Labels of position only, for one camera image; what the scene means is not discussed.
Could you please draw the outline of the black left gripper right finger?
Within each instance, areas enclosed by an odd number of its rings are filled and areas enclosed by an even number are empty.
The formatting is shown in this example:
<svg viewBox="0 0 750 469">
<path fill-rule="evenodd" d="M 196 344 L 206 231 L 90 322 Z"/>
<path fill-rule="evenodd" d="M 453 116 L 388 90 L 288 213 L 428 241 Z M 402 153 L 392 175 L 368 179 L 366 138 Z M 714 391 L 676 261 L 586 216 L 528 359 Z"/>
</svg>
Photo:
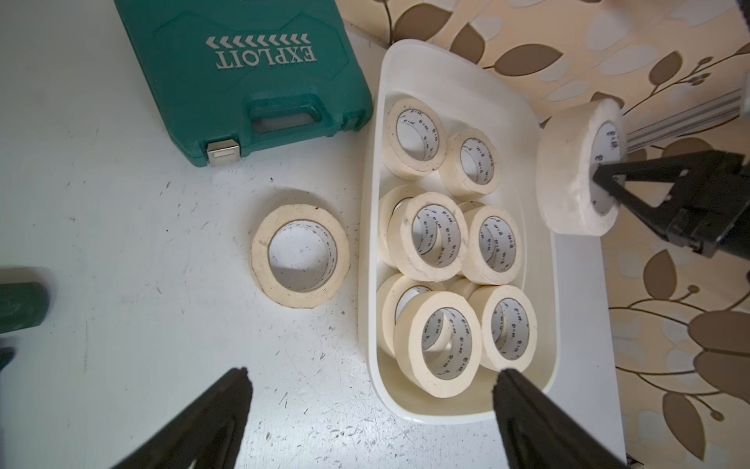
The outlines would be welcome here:
<svg viewBox="0 0 750 469">
<path fill-rule="evenodd" d="M 499 373 L 492 402 L 511 468 L 626 466 L 515 369 Z"/>
</svg>

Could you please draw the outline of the cream tape roll four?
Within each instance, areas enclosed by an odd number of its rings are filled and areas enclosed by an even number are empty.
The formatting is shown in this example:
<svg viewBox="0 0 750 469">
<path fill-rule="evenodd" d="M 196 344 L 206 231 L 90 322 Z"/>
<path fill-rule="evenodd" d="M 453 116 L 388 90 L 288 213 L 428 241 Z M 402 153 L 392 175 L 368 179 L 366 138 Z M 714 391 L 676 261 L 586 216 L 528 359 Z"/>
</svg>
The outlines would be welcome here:
<svg viewBox="0 0 750 469">
<path fill-rule="evenodd" d="M 458 205 L 442 193 L 426 192 L 396 209 L 387 242 L 394 264 L 406 277 L 438 283 L 461 271 L 468 237 Z"/>
</svg>

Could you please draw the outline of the cream tape roll two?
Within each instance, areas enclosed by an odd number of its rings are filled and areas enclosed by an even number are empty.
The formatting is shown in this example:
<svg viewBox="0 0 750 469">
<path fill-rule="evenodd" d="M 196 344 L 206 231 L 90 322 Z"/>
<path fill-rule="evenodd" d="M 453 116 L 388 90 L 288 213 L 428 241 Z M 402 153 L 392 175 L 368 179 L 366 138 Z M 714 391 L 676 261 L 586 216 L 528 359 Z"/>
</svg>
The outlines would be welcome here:
<svg viewBox="0 0 750 469">
<path fill-rule="evenodd" d="M 483 286 L 469 298 L 480 322 L 480 365 L 491 371 L 525 371 L 538 342 L 535 310 L 513 285 Z"/>
</svg>

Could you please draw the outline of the cream tape roll three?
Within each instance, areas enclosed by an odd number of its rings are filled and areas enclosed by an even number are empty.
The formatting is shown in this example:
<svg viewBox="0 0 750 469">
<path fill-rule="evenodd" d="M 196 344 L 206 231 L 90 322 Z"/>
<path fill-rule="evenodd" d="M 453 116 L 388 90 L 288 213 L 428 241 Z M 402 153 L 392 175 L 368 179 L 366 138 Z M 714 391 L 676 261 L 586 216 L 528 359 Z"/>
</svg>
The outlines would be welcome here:
<svg viewBox="0 0 750 469">
<path fill-rule="evenodd" d="M 603 164 L 623 162 L 626 150 L 622 111 L 613 99 L 551 116 L 541 134 L 536 164 L 538 207 L 551 231 L 603 236 L 614 226 L 619 204 L 593 175 Z"/>
</svg>

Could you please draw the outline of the cream tape roll one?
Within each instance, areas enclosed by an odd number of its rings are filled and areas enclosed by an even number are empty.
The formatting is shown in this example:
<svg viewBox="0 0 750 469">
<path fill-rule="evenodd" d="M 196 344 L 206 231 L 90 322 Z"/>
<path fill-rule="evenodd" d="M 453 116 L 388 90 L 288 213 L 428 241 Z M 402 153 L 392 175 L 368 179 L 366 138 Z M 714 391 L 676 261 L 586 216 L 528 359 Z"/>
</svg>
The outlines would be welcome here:
<svg viewBox="0 0 750 469">
<path fill-rule="evenodd" d="M 429 320 L 445 315 L 451 345 L 439 360 L 428 363 L 422 338 Z M 450 291 L 421 293 L 407 303 L 396 322 L 395 357 L 402 373 L 433 397 L 447 399 L 466 391 L 480 367 L 482 340 L 479 319 L 469 302 Z"/>
</svg>

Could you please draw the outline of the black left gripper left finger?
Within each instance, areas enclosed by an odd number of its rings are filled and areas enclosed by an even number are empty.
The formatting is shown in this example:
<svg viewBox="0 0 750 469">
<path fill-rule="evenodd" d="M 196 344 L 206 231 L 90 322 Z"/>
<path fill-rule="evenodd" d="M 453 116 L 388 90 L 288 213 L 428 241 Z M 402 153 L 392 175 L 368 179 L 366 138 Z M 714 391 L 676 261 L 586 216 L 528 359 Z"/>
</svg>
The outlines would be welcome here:
<svg viewBox="0 0 750 469">
<path fill-rule="evenodd" d="M 230 369 L 118 468 L 236 466 L 253 397 L 248 370 Z"/>
</svg>

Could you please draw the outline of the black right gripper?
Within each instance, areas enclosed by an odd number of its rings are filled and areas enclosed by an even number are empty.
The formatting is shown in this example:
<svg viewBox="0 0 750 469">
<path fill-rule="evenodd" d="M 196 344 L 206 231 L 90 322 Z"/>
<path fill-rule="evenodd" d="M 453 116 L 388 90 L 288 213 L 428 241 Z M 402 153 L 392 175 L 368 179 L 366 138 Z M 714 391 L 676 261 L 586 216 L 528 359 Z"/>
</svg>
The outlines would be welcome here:
<svg viewBox="0 0 750 469">
<path fill-rule="evenodd" d="M 593 182 L 677 246 L 708 258 L 720 251 L 749 258 L 749 163 L 742 154 L 707 150 L 608 163 L 595 170 Z M 626 182 L 673 184 L 665 199 L 673 216 L 628 191 Z"/>
</svg>

